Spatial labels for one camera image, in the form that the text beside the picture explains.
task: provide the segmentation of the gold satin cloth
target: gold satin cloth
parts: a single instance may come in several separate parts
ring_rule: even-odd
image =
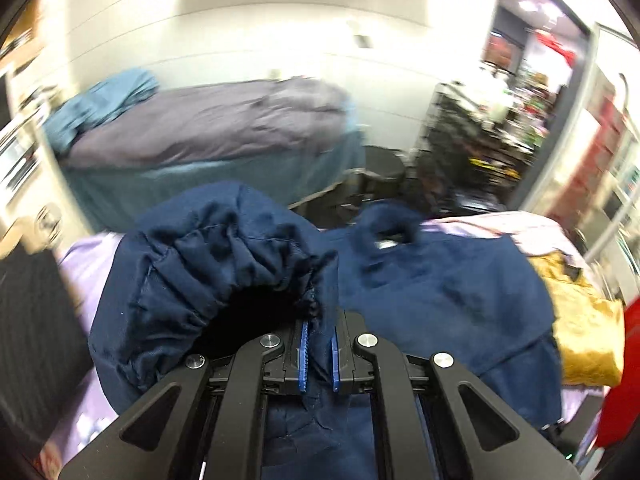
[[[617,386],[622,378],[625,321],[620,301],[607,301],[580,273],[564,273],[564,256],[529,258],[554,304],[554,337],[562,359],[563,384]]]

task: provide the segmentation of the yellow object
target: yellow object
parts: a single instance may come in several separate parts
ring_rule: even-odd
[[[555,252],[529,258],[554,304],[554,337],[562,359],[564,384],[617,386],[622,378],[625,321],[619,301],[604,300],[580,274],[564,273]]]

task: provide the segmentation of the silver screw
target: silver screw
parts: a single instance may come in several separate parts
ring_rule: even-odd
[[[260,344],[265,348],[275,348],[280,344],[280,338],[275,334],[263,335],[260,338]]]
[[[184,364],[187,365],[187,368],[191,368],[191,370],[196,370],[204,365],[204,357],[200,354],[191,354],[188,355],[184,360]]]
[[[360,334],[358,336],[358,343],[360,346],[366,346],[367,348],[371,348],[378,344],[378,338],[373,334]]]
[[[449,368],[453,364],[453,357],[446,352],[440,352],[433,356],[433,362],[440,368]]]

